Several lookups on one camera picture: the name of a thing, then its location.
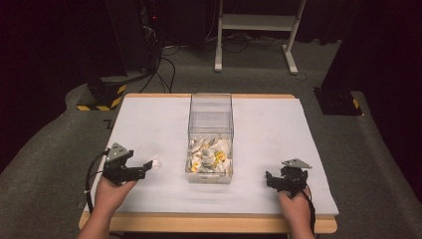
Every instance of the white paper sheet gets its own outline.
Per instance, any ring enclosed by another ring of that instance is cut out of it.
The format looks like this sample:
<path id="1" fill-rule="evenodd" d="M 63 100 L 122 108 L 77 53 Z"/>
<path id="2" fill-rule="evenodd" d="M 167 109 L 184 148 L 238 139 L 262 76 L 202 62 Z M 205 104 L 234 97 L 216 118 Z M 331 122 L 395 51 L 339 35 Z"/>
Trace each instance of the white paper sheet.
<path id="1" fill-rule="evenodd" d="M 233 98 L 234 174 L 230 185 L 190 184 L 185 175 L 190 98 L 125 98 L 107 147 L 134 150 L 127 166 L 141 166 L 137 149 L 158 143 L 161 168 L 148 171 L 120 212 L 281 213 L 265 171 L 280 176 L 282 161 L 310 164 L 308 184 L 317 215 L 336 215 L 326 176 L 298 99 Z M 93 194 L 99 177 L 93 186 Z"/>

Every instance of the wire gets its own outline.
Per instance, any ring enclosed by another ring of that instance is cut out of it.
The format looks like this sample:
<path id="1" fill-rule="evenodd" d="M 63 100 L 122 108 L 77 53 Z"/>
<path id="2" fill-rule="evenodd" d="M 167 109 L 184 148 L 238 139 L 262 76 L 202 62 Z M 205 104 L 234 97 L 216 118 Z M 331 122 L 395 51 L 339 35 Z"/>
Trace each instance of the wire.
<path id="1" fill-rule="evenodd" d="M 211 35 L 212 29 L 214 28 L 215 15 L 217 15 L 216 13 L 217 13 L 217 0 L 214 0 L 214 13 L 213 13 L 213 17 L 212 17 L 212 24 L 211 24 L 210 31 L 208 32 L 208 35 L 205 37 L 205 41 Z"/>
<path id="2" fill-rule="evenodd" d="M 231 44 L 244 45 L 243 48 L 241 48 L 238 51 L 232 51 L 232 50 L 229 50 L 227 47 L 222 46 L 222 49 L 229 53 L 240 53 L 240 52 L 245 51 L 249 47 L 249 41 L 248 39 L 246 39 L 246 37 L 243 34 L 241 37 L 234 37 L 234 38 L 227 38 L 227 39 L 229 40 Z"/>
<path id="3" fill-rule="evenodd" d="M 156 71 L 156 69 L 157 68 L 154 68 L 155 69 L 155 71 L 154 71 L 154 73 L 151 75 L 151 77 L 148 79 L 148 81 L 146 82 L 146 84 L 145 84 L 145 86 L 143 86 L 143 88 L 142 89 L 140 89 L 140 93 L 142 93 L 143 92 L 143 90 L 145 90 L 145 88 L 148 86 L 148 84 L 149 84 L 149 82 L 151 82 L 151 80 L 152 80 L 152 78 L 155 76 L 155 74 L 157 73 L 157 71 Z"/>
<path id="4" fill-rule="evenodd" d="M 92 178 L 93 176 L 95 176 L 95 175 L 97 175 L 97 174 L 99 174 L 99 173 L 101 173 L 101 172 L 103 172 L 103 171 L 98 171 L 98 172 L 95 172 L 95 173 L 91 174 L 91 175 L 90 175 L 90 180 L 91 180 L 91 178 Z"/>
<path id="5" fill-rule="evenodd" d="M 138 77 L 134 77 L 134 78 L 128 79 L 128 80 L 124 80 L 124 81 L 121 81 L 121 82 L 108 83 L 108 85 L 109 85 L 109 86 L 120 86 L 120 85 L 126 85 L 126 84 L 128 84 L 128 83 L 132 83 L 132 82 L 137 82 L 137 81 L 143 80 L 143 79 L 145 79 L 145 78 L 149 77 L 150 75 L 151 75 L 151 72 L 146 73 L 146 74 L 143 74 L 143 75 L 138 76 Z"/>
<path id="6" fill-rule="evenodd" d="M 108 152 L 109 152 L 109 148 L 106 151 L 104 151 L 104 152 L 100 153 L 99 155 L 97 155 L 93 159 L 93 161 L 91 162 L 90 167 L 89 167 L 88 172 L 87 172 L 87 177 L 86 177 L 86 181 L 85 181 L 85 195 L 87 197 L 87 205 L 88 205 L 88 208 L 90 209 L 90 213 L 93 213 L 93 210 L 94 210 L 94 207 L 93 207 L 93 199 L 91 197 L 91 184 L 90 184 L 90 179 L 92 177 L 91 171 L 93 171 L 94 164 L 96 164 L 96 162 L 101 157 L 103 157 L 104 155 L 107 155 Z"/>
<path id="7" fill-rule="evenodd" d="M 161 77 L 161 75 L 159 75 L 158 72 L 157 72 L 157 76 L 159 78 L 159 81 L 161 81 L 162 90 L 165 92 L 165 89 L 168 89 L 168 91 L 170 92 L 170 88 L 168 87 L 168 85 L 165 83 L 164 79 Z"/>
<path id="8" fill-rule="evenodd" d="M 171 77 L 171 82 L 170 82 L 170 88 L 168 89 L 170 93 L 172 93 L 172 89 L 173 89 L 173 83 L 174 83 L 174 76 L 176 75 L 176 68 L 174 67 L 173 62 L 171 62 L 170 60 L 166 59 L 166 58 L 160 58 L 161 60 L 167 61 L 168 63 L 171 64 L 171 66 L 173 67 L 173 76 Z"/>
<path id="9" fill-rule="evenodd" d="M 251 45 L 251 47 L 273 47 L 273 46 L 277 46 L 277 45 L 282 45 L 288 39 L 283 39 L 281 42 L 275 43 L 277 40 L 282 40 L 282 39 L 273 38 L 269 43 L 254 43 L 251 40 L 250 45 Z"/>
<path id="10" fill-rule="evenodd" d="M 171 56 L 171 55 L 174 55 L 174 54 L 180 52 L 180 50 L 182 49 L 182 47 L 180 45 L 171 46 L 171 47 L 164 47 L 163 49 L 170 49 L 170 48 L 175 48 L 175 47 L 177 47 L 177 51 L 175 51 L 173 53 L 170 53 L 170 54 L 162 54 L 162 56 Z"/>
<path id="11" fill-rule="evenodd" d="M 313 234 L 315 235 L 316 209 L 315 209 L 314 204 L 313 204 L 313 194 L 311 192 L 311 188 L 308 184 L 306 184 L 305 188 L 308 188 L 308 190 L 310 191 L 310 195 L 307 196 L 307 194 L 304 192 L 304 190 L 301 189 L 298 185 L 296 185 L 295 182 L 288 175 L 286 175 L 286 177 L 292 183 L 292 185 L 299 191 L 299 193 L 303 194 L 305 199 L 307 200 L 308 205 L 310 207 L 310 213 L 311 213 L 310 227 L 311 227 Z"/>

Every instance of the clear plastic bin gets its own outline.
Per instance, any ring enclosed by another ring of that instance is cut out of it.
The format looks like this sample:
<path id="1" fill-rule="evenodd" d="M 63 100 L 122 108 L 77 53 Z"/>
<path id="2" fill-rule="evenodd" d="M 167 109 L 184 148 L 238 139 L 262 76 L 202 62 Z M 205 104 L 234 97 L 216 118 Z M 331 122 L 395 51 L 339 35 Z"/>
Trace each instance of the clear plastic bin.
<path id="1" fill-rule="evenodd" d="M 230 184 L 233 176 L 230 94 L 192 94 L 186 174 L 191 183 Z"/>

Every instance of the yellow and black hazard tape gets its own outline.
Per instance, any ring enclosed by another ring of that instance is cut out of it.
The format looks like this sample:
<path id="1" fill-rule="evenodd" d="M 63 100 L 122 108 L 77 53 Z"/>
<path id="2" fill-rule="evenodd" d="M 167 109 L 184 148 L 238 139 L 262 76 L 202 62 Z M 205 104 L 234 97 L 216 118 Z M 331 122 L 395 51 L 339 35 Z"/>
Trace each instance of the yellow and black hazard tape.
<path id="1" fill-rule="evenodd" d="M 106 105 L 96 105 L 96 104 L 77 104 L 78 110 L 82 112 L 89 112 L 89 111 L 102 111 L 102 112 L 108 112 L 108 111 L 114 111 L 115 108 L 118 106 L 118 104 L 121 101 L 122 95 L 124 90 L 126 89 L 126 85 L 123 85 L 118 88 L 115 96 L 113 96 L 113 99 L 110 99 L 110 104 Z"/>

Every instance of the metal stand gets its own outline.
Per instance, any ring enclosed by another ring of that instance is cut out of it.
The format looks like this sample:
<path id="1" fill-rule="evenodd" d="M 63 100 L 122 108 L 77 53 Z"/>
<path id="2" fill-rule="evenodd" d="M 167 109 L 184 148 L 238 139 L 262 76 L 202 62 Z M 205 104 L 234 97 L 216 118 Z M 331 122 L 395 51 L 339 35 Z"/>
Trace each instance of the metal stand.
<path id="1" fill-rule="evenodd" d="M 292 56 L 292 46 L 301 23 L 307 0 L 300 0 L 298 13 L 295 16 L 271 16 L 271 15 L 243 15 L 243 14 L 223 14 L 223 0 L 220 1 L 218 18 L 217 49 L 215 54 L 215 71 L 223 70 L 222 35 L 223 29 L 234 30 L 261 30 L 261 31 L 281 31 L 291 32 L 288 45 L 283 45 L 283 53 L 286 56 L 289 70 L 292 75 L 298 73 L 295 61 Z"/>

